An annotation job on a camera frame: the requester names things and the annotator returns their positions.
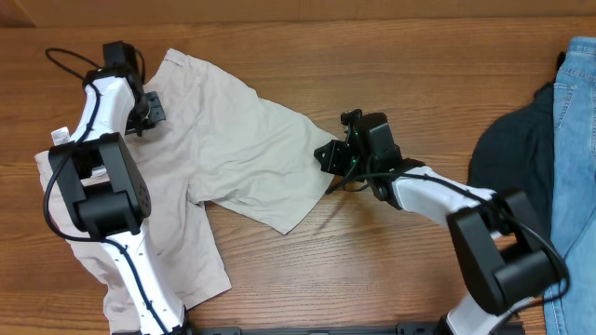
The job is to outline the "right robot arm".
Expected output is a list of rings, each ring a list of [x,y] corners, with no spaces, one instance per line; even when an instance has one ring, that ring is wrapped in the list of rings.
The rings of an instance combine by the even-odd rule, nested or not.
[[[383,113],[341,115],[345,139],[314,151],[324,172],[340,177],[330,192],[358,181],[396,209],[445,226],[467,295],[436,322],[402,322],[398,334],[523,334],[521,311],[547,303],[546,288],[568,284],[562,256],[537,221],[527,195],[498,193],[442,177],[405,158]]]

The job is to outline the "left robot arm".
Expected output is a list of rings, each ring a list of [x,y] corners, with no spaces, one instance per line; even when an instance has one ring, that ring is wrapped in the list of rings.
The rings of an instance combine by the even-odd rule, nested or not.
[[[165,120],[156,92],[146,92],[142,53],[123,41],[103,46],[103,65],[82,76],[87,102],[78,128],[64,144],[50,148],[54,187],[82,243],[99,243],[115,262],[140,319],[141,334],[195,334],[186,308],[167,283],[147,218],[147,185],[124,142]]]

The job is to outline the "beige shorts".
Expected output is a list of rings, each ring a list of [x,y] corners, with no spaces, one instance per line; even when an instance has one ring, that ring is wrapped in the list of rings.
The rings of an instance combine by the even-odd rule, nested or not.
[[[157,261],[187,312],[231,287],[206,204],[290,232],[331,182],[314,151],[332,135],[216,65],[175,49],[153,78],[145,78],[143,89],[157,92],[167,119],[124,142],[150,193],[146,221]],[[49,150],[35,158],[44,192],[52,175]],[[101,244],[80,242],[82,232],[58,187],[45,195],[43,212],[48,226],[106,286],[103,311],[110,331],[141,334],[115,262]]]

